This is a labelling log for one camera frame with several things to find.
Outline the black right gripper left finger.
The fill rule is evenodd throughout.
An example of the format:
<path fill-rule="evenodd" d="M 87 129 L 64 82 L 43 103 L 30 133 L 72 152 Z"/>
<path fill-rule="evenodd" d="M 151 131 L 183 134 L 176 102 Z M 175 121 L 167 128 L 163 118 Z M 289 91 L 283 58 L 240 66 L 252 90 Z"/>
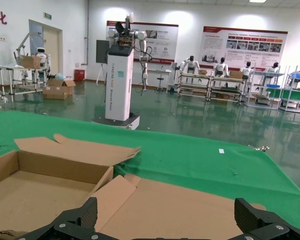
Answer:
<path fill-rule="evenodd" d="M 88 240 L 95 234 L 98 202 L 90 197 L 81 207 L 64 210 L 51 223 L 28 232 L 18 240 Z"/>

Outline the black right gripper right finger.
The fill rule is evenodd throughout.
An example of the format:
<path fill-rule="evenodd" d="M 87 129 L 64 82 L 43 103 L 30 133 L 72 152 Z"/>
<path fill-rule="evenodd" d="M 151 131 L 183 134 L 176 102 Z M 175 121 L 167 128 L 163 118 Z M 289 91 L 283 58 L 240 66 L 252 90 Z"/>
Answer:
<path fill-rule="evenodd" d="M 234 219 L 242 231 L 235 240 L 300 240 L 300 229 L 276 213 L 250 205 L 244 198 L 234 201 Z"/>

